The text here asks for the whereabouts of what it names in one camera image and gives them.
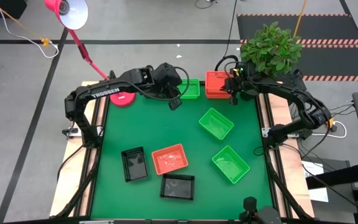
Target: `white cable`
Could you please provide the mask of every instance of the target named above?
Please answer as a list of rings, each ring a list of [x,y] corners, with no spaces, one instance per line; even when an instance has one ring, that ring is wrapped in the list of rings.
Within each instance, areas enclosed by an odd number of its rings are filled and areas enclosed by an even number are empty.
[[[343,127],[343,130],[345,130],[345,133],[343,134],[343,136],[335,136],[335,135],[332,135],[332,134],[327,134],[328,137],[332,137],[332,138],[346,138],[346,135],[347,135],[347,130],[346,130],[346,127],[345,127],[345,124],[343,124],[342,122],[340,121],[334,121],[333,124],[340,124],[342,125]],[[323,133],[313,133],[311,134],[312,136],[324,136],[325,134]]]
[[[46,57],[46,58],[54,58],[54,57],[56,57],[56,55],[59,54],[59,49],[57,48],[57,46],[56,46],[54,43],[52,43],[51,40],[49,41],[49,43],[52,44],[52,46],[56,48],[56,53],[55,53],[54,56],[47,56],[47,55],[45,55],[45,52],[42,50],[42,48],[41,48],[41,46],[40,46],[39,44],[35,43],[34,41],[32,41],[32,40],[30,40],[30,39],[28,39],[28,38],[26,38],[26,37],[13,34],[13,33],[7,28],[7,24],[6,24],[6,19],[5,19],[4,13],[3,13],[1,10],[0,10],[0,13],[1,13],[1,15],[2,15],[2,19],[4,20],[5,28],[6,28],[6,30],[7,30],[8,33],[10,33],[11,35],[13,35],[13,36],[15,36],[15,37],[28,40],[29,42],[35,44],[35,45],[40,49],[40,51],[42,52],[42,54],[44,55],[44,57]]]

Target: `pink desk lamp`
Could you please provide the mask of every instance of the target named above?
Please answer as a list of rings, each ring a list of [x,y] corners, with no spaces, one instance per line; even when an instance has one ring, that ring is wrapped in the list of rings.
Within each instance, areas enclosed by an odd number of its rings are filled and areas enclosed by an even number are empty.
[[[74,30],[82,28],[88,20],[88,5],[85,0],[45,0],[46,7],[55,13],[57,19],[65,26],[78,46],[83,59],[90,64],[105,80],[109,78],[93,63],[85,45],[79,40]],[[118,93],[119,97],[110,95],[115,105],[129,106],[135,100],[135,93]]]

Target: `yellow cable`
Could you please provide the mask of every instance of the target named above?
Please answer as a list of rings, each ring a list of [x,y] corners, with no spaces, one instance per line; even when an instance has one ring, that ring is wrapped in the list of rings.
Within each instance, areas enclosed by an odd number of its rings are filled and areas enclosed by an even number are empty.
[[[301,10],[301,13],[299,14],[298,22],[296,23],[295,31],[293,33],[294,37],[296,36],[296,33],[298,32],[298,28],[299,28],[299,24],[301,23],[301,18],[302,18],[302,15],[303,15],[303,11],[305,10],[305,7],[306,7],[307,3],[308,3],[308,0],[303,1],[302,10]]]
[[[26,30],[27,32],[31,33],[32,35],[38,37],[41,40],[41,42],[44,44],[44,47],[47,47],[49,45],[49,41],[50,41],[49,38],[41,37],[40,35],[35,33],[34,30],[32,30],[32,29],[26,27],[25,25],[21,24],[17,19],[13,18],[11,15],[9,15],[9,13],[7,13],[5,10],[1,9],[1,7],[0,7],[0,10],[1,10],[1,12],[3,12],[5,14],[5,16],[11,18],[13,21],[15,21],[17,24],[19,24],[24,30]]]

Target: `wooden table frame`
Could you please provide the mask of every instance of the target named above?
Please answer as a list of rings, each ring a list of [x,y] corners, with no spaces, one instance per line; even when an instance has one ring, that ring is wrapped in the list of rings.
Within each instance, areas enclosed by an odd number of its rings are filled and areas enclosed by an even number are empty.
[[[83,82],[82,85],[90,85],[96,82]],[[271,124],[291,123],[290,110],[286,99],[275,95],[260,95],[256,100],[261,127],[270,127]],[[86,107],[85,115],[93,125],[102,125],[105,123],[107,113],[108,98],[100,98],[90,101]],[[298,149],[295,139],[288,139],[285,144]],[[82,145],[81,137],[74,137],[67,143],[64,159],[72,154]],[[287,189],[291,192],[295,200],[301,205],[303,210],[310,216],[314,216],[313,207],[303,173],[303,166],[299,153],[290,149],[288,146],[280,146],[279,151],[270,151],[270,156],[275,170],[281,177],[285,176]],[[58,180],[55,197],[52,203],[50,215],[56,215],[60,212],[73,194],[78,189],[80,183],[91,170],[94,158],[97,155],[96,148],[80,150],[62,169]],[[270,189],[272,191],[272,201],[275,208],[278,207],[281,217],[294,217],[296,214],[289,209],[288,204],[283,200],[283,195],[277,185],[269,177]],[[94,193],[95,181],[92,181],[84,191],[82,198],[76,208],[70,213],[70,216],[90,215],[92,198]]]

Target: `lamp shade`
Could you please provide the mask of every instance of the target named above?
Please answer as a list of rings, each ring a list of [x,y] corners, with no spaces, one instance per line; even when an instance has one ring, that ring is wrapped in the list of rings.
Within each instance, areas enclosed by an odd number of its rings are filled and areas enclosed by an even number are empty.
[[[45,5],[71,30],[80,29],[88,19],[88,5],[85,0],[45,0]]]

